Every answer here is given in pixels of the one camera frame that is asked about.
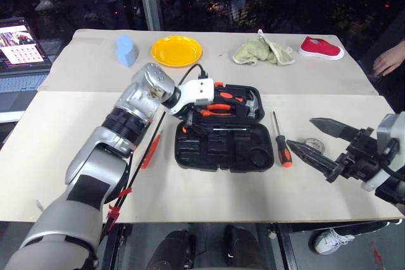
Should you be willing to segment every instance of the laptop screen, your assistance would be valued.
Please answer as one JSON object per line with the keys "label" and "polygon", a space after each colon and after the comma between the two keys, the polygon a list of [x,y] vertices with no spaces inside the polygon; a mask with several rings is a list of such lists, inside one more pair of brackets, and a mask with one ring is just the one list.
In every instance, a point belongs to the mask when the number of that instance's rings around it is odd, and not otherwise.
{"label": "laptop screen", "polygon": [[0,20],[0,73],[50,68],[24,18]]}

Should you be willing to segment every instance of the black tool case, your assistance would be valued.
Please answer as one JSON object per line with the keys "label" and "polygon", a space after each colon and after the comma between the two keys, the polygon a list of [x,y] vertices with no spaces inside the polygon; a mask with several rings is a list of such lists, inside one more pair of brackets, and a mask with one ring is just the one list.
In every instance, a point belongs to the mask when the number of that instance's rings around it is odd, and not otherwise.
{"label": "black tool case", "polygon": [[[230,94],[233,98],[223,98],[221,93]],[[245,103],[251,100],[252,94],[257,98],[258,107],[251,117]],[[206,110],[207,106],[194,106],[190,110],[192,114],[189,114],[189,118],[192,117],[192,126],[181,122],[176,129],[177,163],[183,168],[206,171],[220,168],[241,173],[265,171],[272,167],[274,157],[270,135],[267,128],[259,124],[265,111],[258,90],[254,87],[215,83],[213,104],[230,105],[230,111],[214,112],[231,115],[203,116],[200,111]],[[246,130],[213,131],[214,128]]]}

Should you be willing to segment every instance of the blue foam block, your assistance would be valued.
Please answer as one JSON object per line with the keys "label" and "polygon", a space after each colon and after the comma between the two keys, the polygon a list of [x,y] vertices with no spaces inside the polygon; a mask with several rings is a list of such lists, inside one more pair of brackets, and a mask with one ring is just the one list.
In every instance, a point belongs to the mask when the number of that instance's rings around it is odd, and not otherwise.
{"label": "blue foam block", "polygon": [[124,66],[130,67],[134,64],[138,54],[129,36],[123,35],[117,38],[115,55]]}

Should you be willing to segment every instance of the red sneaker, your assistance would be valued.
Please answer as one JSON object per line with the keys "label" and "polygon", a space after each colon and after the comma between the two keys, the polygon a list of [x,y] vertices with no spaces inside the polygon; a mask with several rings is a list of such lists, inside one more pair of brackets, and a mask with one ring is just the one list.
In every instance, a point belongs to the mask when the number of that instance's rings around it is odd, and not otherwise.
{"label": "red sneaker", "polygon": [[303,56],[319,57],[329,60],[338,60],[343,57],[344,51],[326,40],[307,36],[299,47],[298,53]]}

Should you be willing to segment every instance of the person's hand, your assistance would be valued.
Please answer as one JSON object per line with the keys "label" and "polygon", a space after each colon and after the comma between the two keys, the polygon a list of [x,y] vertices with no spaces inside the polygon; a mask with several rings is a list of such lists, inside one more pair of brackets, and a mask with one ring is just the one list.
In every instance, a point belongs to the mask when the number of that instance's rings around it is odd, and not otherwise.
{"label": "person's hand", "polygon": [[405,60],[405,40],[398,43],[395,47],[392,47],[388,51],[385,51],[374,61],[373,69],[374,76],[382,73],[382,76],[386,76]]}

